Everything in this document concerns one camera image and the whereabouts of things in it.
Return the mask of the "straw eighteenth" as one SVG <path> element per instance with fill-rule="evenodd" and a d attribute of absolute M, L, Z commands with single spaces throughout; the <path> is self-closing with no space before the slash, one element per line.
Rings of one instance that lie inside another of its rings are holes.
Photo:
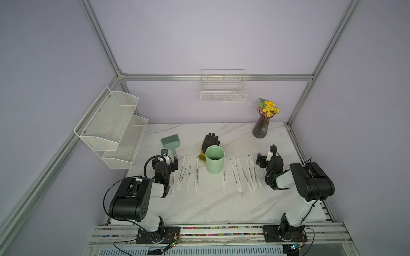
<path fill-rule="evenodd" d="M 186 174 L 186 172 L 187 172 L 187 169 L 188 169 L 190 163 L 191 163 L 191 158 L 190 158 L 190 157 L 186 157 L 185 167 L 184 167 L 184 171 L 183 171 L 183 179 L 184 179 L 184 177 L 185 177 L 185 174 Z"/>

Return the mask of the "straw thirteenth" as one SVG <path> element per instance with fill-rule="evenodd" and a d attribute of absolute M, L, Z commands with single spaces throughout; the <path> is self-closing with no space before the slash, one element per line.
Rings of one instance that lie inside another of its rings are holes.
<path fill-rule="evenodd" d="M 199 193 L 199 158 L 195 158 L 195 192 Z"/>

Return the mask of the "straw seventeenth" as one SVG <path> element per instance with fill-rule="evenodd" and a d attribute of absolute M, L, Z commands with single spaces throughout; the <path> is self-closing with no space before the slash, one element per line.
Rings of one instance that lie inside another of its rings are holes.
<path fill-rule="evenodd" d="M 172 195 L 175 191 L 175 173 L 173 172 L 170 175 L 170 190 L 169 190 L 169 195 Z"/>

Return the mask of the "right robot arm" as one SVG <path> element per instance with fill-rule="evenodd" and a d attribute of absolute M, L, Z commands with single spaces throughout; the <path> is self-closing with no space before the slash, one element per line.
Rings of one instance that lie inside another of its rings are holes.
<path fill-rule="evenodd" d="M 295 185 L 299 196 L 282 215 L 277 231 L 266 231 L 274 239 L 295 240 L 303 235 L 304 222 L 316 204 L 334 194 L 333 182 L 316 162 L 292 163 L 285 171 L 282 157 L 269 153 L 268 156 L 258 154 L 256 165 L 266 169 L 265 183 L 274 191 L 288 190 Z"/>

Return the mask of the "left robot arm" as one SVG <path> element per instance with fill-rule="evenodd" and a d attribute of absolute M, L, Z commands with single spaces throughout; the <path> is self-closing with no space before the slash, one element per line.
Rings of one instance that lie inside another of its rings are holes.
<path fill-rule="evenodd" d="M 178 170 L 178 164 L 176 156 L 155 155 L 145 162 L 142 176 L 126 177 L 116 182 L 119 187 L 104 211 L 111 219 L 138 226 L 137 244 L 164 242 L 163 218 L 154 215 L 148 207 L 152 197 L 168 196 L 170 176 Z"/>

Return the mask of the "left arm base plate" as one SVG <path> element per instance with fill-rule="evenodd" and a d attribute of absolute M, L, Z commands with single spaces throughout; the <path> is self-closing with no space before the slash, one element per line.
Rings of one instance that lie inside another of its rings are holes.
<path fill-rule="evenodd" d="M 160 226 L 157 231 L 143 231 L 139 228 L 136 244 L 170 244 L 180 237 L 180 231 L 178 226 Z"/>

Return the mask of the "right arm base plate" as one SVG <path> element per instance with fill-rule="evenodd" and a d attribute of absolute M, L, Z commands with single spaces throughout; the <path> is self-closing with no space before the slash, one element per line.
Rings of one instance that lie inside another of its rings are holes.
<path fill-rule="evenodd" d="M 264 225 L 263 235 L 267 243 L 307 242 L 308 238 L 303 227 L 282 227 L 280 225 Z"/>

